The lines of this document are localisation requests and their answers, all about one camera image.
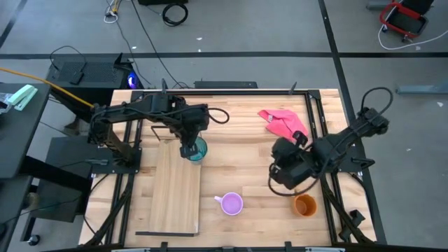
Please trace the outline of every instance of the orange cup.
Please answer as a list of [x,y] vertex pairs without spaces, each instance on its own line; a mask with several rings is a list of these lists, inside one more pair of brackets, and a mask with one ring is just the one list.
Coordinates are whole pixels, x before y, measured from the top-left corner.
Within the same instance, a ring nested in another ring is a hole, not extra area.
[[313,216],[317,210],[316,200],[308,194],[297,195],[291,200],[291,210],[297,216]]

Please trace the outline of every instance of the yellow cable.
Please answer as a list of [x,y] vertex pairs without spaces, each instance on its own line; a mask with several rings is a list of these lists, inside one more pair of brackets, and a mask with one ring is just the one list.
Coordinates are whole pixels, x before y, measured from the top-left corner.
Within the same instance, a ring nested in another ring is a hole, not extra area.
[[3,67],[0,67],[0,71],[5,71],[5,72],[10,73],[10,74],[15,74],[15,75],[23,76],[23,77],[32,78],[32,79],[34,79],[34,80],[36,80],[36,81],[41,81],[41,82],[43,82],[43,83],[45,83],[45,84],[49,84],[52,88],[54,88],[54,89],[56,89],[56,90],[59,90],[59,91],[63,92],[64,94],[70,96],[71,98],[75,99],[76,101],[78,101],[78,102],[80,102],[80,103],[82,103],[82,104],[85,104],[85,105],[89,106],[90,108],[93,108],[93,104],[91,104],[91,103],[89,103],[89,102],[87,102],[87,101],[85,101],[85,100],[83,100],[83,99],[77,97],[76,95],[70,93],[69,91],[65,90],[64,88],[62,88],[62,87],[60,87],[60,86],[58,86],[58,85],[56,85],[56,84],[51,83],[51,82],[48,81],[48,80],[45,80],[45,79],[42,79],[42,78],[33,76],[33,75],[31,75],[31,74],[20,73],[20,72],[18,72],[18,71],[14,71],[14,70],[10,70],[10,69],[5,69],[5,68],[3,68]]
[[119,2],[119,0],[115,0],[115,3],[114,3],[114,5],[113,5],[113,9],[112,9],[112,11],[113,11],[114,13],[117,13],[117,12],[118,12],[118,2]]

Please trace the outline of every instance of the purple cup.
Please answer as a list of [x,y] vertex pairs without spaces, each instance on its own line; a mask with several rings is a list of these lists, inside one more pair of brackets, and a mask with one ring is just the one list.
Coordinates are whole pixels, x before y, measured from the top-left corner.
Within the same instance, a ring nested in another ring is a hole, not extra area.
[[243,199],[238,193],[228,192],[223,197],[215,196],[215,200],[221,204],[221,209],[230,216],[235,216],[243,210]]

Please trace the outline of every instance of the mint green object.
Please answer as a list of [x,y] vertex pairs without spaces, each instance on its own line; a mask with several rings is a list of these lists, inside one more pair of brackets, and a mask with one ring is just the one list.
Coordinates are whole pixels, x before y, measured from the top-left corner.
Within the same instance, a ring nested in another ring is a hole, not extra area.
[[36,93],[37,88],[32,85],[26,85],[9,97],[8,103],[15,105],[14,109],[22,111]]

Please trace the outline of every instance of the teal cup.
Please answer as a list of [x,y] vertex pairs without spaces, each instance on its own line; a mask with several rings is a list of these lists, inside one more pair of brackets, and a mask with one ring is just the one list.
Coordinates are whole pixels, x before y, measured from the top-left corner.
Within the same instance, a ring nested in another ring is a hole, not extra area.
[[197,153],[187,157],[189,161],[191,161],[194,165],[202,164],[202,160],[207,154],[207,143],[203,140],[202,137],[197,137],[195,141],[197,147]]

